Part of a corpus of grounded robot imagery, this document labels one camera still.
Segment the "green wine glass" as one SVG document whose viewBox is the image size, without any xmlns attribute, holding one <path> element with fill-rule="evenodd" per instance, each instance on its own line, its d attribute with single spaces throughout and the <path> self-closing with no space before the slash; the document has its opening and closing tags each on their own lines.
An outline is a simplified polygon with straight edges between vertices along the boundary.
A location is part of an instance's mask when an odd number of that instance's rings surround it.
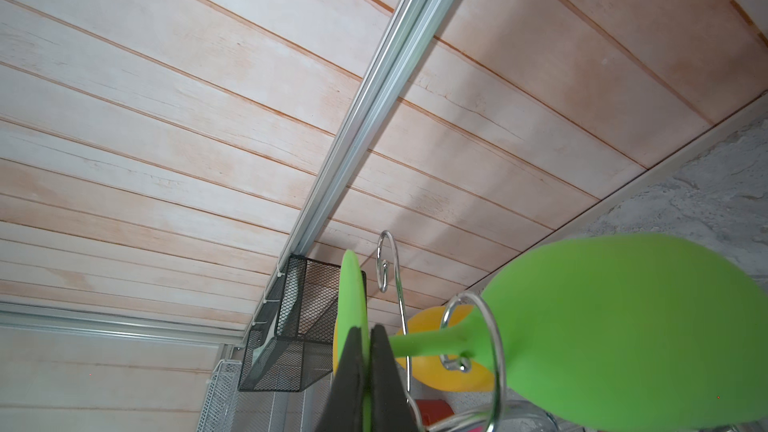
<svg viewBox="0 0 768 432">
<path fill-rule="evenodd" d="M 767 295 L 745 272 L 664 234 L 578 238 L 510 262 L 474 309 L 433 331 L 388 336 L 400 357 L 474 361 L 570 422 L 680 431 L 767 414 Z"/>
</svg>

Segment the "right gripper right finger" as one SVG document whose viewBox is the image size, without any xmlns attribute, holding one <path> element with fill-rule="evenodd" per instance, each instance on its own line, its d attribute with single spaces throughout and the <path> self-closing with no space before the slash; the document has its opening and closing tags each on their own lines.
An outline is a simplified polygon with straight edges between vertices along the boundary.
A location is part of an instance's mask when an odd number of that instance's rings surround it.
<svg viewBox="0 0 768 432">
<path fill-rule="evenodd" d="M 370 341 L 371 431 L 419 430 L 408 403 L 398 364 L 383 326 L 376 325 Z"/>
</svg>

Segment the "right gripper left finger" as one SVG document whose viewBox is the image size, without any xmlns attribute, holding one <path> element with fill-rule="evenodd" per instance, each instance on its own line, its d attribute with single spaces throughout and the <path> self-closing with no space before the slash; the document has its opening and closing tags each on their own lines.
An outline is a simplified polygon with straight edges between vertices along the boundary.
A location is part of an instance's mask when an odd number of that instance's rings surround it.
<svg viewBox="0 0 768 432">
<path fill-rule="evenodd" d="M 361 432 L 365 367 L 362 331 L 352 327 L 341 349 L 336 378 L 315 430 L 317 432 Z"/>
</svg>

